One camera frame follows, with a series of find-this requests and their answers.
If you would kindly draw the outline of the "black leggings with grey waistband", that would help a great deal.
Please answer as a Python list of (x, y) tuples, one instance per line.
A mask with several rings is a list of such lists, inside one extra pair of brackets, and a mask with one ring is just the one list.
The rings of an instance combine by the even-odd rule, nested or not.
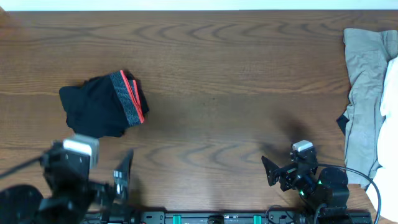
[(141, 81), (128, 70), (63, 86), (59, 95), (68, 127), (93, 138), (120, 138), (128, 128), (144, 123), (149, 112)]

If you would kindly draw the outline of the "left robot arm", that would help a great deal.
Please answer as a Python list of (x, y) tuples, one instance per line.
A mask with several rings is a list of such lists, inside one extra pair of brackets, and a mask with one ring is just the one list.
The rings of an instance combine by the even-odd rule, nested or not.
[(27, 184), (2, 190), (1, 223), (133, 223), (126, 204), (134, 152), (129, 151), (113, 171), (113, 184), (89, 179), (97, 153), (90, 144), (56, 141), (40, 157), (7, 171), (10, 175), (39, 162), (52, 194), (45, 198)]

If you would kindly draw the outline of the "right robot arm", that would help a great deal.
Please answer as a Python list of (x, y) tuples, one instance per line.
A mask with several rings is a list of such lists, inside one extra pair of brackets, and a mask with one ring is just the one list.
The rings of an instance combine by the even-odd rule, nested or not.
[(295, 213), (294, 223), (348, 222), (346, 203), (349, 198), (348, 178), (335, 167), (324, 168), (318, 177), (317, 153), (313, 146), (293, 149), (292, 163), (279, 167), (265, 156), (261, 157), (270, 186), (280, 184), (282, 191), (296, 190), (305, 202), (305, 210)]

